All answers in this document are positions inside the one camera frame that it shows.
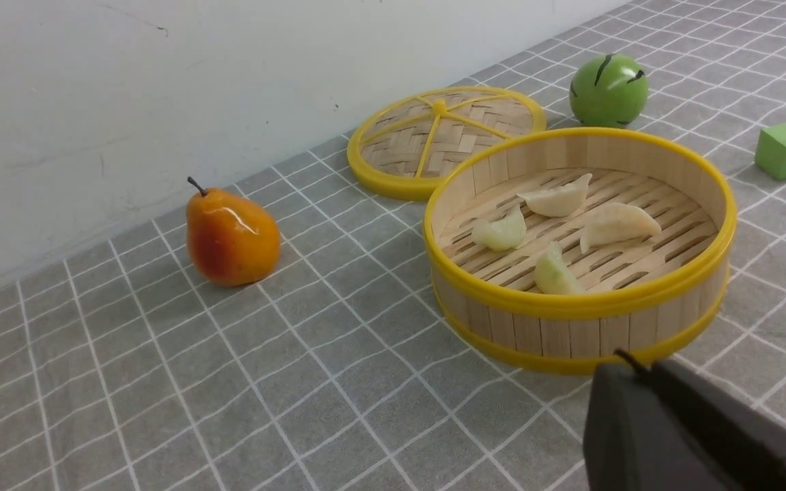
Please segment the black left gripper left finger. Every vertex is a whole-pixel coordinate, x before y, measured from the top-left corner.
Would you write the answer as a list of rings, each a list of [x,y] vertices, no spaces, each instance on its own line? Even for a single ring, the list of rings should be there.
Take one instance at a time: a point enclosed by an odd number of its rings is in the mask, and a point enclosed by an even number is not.
[[[720,467],[640,379],[630,353],[596,368],[583,436],[590,490],[727,490]]]

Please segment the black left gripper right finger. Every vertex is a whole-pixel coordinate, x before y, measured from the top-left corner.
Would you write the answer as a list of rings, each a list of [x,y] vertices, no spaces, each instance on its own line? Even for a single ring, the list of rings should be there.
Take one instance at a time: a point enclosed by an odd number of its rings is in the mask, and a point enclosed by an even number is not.
[[[786,429],[674,361],[652,364],[649,388],[733,489],[786,490]]]

